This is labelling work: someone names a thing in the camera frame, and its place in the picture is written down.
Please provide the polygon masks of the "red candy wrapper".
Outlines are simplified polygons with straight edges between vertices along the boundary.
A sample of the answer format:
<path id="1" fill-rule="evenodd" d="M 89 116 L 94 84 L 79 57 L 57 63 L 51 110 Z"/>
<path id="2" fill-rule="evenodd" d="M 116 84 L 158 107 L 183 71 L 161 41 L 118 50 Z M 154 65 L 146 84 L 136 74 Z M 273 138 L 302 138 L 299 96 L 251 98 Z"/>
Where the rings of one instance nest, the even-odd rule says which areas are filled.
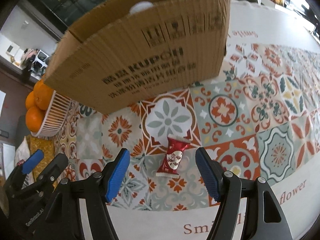
<path id="1" fill-rule="evenodd" d="M 156 172 L 157 177 L 178 178 L 177 172 L 183 152 L 189 147 L 190 140 L 175 135 L 168 135 L 168 148 L 161 166 Z"/>

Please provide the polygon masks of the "white plush toy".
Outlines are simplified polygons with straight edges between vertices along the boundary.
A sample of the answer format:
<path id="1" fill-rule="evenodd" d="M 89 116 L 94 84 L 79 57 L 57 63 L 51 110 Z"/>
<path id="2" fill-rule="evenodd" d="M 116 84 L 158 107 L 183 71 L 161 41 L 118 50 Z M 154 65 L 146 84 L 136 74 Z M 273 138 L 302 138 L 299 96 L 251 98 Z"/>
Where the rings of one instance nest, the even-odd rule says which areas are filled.
<path id="1" fill-rule="evenodd" d="M 134 6 L 132 6 L 129 10 L 129 14 L 136 14 L 138 12 L 147 10 L 149 8 L 153 7 L 153 3 L 148 2 L 148 1 L 141 1 L 136 3 Z"/>

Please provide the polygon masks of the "orange fruit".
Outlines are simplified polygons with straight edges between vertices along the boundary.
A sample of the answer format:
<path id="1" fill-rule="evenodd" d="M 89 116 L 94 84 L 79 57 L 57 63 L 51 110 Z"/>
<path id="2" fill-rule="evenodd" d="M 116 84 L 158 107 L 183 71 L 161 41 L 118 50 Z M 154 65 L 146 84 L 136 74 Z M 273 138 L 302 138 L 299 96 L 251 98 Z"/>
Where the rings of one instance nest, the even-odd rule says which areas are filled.
<path id="1" fill-rule="evenodd" d="M 34 91 L 31 91 L 25 100 L 25 107 L 29 110 L 31 107 L 36 106 Z"/>
<path id="2" fill-rule="evenodd" d="M 33 89 L 36 106 L 46 111 L 51 102 L 53 92 L 54 90 L 48 87 L 42 79 L 37 81 Z"/>
<path id="3" fill-rule="evenodd" d="M 37 106 L 33 106 L 27 110 L 25 115 L 25 124 L 29 131 L 37 133 L 43 123 L 45 112 Z"/>

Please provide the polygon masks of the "white plastic fruit basket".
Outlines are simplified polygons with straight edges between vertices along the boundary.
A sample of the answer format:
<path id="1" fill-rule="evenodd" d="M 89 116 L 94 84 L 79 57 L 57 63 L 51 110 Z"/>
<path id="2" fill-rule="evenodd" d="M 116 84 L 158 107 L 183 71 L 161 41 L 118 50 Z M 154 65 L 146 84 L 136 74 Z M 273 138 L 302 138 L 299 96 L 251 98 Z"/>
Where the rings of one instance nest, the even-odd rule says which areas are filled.
<path id="1" fill-rule="evenodd" d="M 71 99 L 69 97 L 54 91 L 39 131 L 37 133 L 31 132 L 31 135 L 33 137 L 55 136 L 63 126 L 70 106 Z"/>

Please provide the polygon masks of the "patterned tile table runner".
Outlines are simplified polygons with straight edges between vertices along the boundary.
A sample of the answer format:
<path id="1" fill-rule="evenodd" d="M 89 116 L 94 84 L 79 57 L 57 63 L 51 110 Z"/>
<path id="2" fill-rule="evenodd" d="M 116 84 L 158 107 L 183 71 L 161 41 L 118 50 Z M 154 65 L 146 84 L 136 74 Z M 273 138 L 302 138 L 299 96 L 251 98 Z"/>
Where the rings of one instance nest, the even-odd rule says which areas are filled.
<path id="1" fill-rule="evenodd" d="M 157 177 L 168 135 L 190 140 L 178 178 Z M 63 176 L 82 180 L 121 148 L 129 169 L 111 205 L 144 211 L 209 207 L 195 164 L 204 147 L 245 179 L 281 182 L 319 152 L 319 53 L 280 45 L 233 44 L 217 78 L 135 103 L 112 114 L 72 102 L 54 137 L 67 155 Z"/>

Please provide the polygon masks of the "white shoe rack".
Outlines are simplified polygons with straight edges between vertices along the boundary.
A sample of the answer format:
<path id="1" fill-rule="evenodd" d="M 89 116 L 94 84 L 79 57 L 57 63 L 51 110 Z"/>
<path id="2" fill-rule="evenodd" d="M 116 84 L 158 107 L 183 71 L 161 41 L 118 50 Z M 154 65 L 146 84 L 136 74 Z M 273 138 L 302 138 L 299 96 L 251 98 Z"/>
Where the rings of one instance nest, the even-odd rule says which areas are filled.
<path id="1" fill-rule="evenodd" d="M 21 64 L 37 75 L 43 75 L 48 67 L 50 56 L 40 49 L 26 49 Z"/>

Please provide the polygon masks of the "brown cardboard box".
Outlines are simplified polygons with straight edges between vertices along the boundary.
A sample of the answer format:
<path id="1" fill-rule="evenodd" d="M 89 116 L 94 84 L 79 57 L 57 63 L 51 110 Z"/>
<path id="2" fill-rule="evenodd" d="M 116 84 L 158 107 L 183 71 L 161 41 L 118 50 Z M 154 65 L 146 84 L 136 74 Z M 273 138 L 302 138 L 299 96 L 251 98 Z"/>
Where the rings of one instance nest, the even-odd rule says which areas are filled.
<path id="1" fill-rule="evenodd" d="M 136 3 L 153 7 L 129 14 Z M 106 0 L 65 32 L 44 83 L 110 114 L 218 76 L 231 0 Z"/>

